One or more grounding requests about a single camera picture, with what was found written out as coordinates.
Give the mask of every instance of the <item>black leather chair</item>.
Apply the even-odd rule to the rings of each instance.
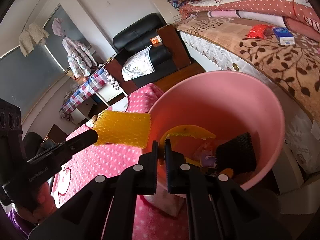
[[[30,160],[34,156],[47,150],[47,148],[43,148],[41,146],[43,142],[43,138],[35,132],[28,132],[23,138],[22,142],[26,151],[27,160]],[[53,182],[54,182],[54,176],[48,179],[50,193],[52,191]]]
[[[151,13],[118,33],[113,38],[113,45],[119,51],[116,56],[119,64],[123,66],[129,57],[150,46],[150,39],[158,35],[156,29],[163,26],[160,17]],[[138,88],[177,71],[172,55],[164,45],[151,47],[150,60],[155,72],[133,79]]]

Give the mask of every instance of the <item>human hand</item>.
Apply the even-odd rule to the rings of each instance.
[[[39,205],[33,212],[16,204],[12,204],[12,206],[17,214],[24,220],[40,224],[57,210],[57,207],[54,204],[54,198],[50,195],[48,182],[41,185],[36,198]]]

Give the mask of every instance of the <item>bed frame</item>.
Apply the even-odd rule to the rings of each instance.
[[[152,0],[167,24],[181,19],[180,13],[167,0]],[[186,44],[186,48],[204,70],[221,70],[214,62]],[[290,148],[284,144],[279,159],[272,168],[279,187],[282,213],[307,214],[314,213],[320,205],[320,175],[311,177],[304,182],[298,163]]]

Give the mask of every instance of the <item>wooden nightstand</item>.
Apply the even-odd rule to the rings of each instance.
[[[157,29],[157,33],[161,37],[163,45],[171,52],[172,60],[177,69],[184,68],[191,64],[190,58],[172,24]]]

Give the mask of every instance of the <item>black armchair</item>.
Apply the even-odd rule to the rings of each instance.
[[[119,64],[123,66],[129,57],[150,46],[150,39],[158,35],[156,29],[162,26],[160,17],[151,13],[118,33],[113,38],[113,45],[119,51],[116,56]],[[172,55],[164,45],[151,47],[150,60],[155,72],[133,79],[138,88],[177,71]]]

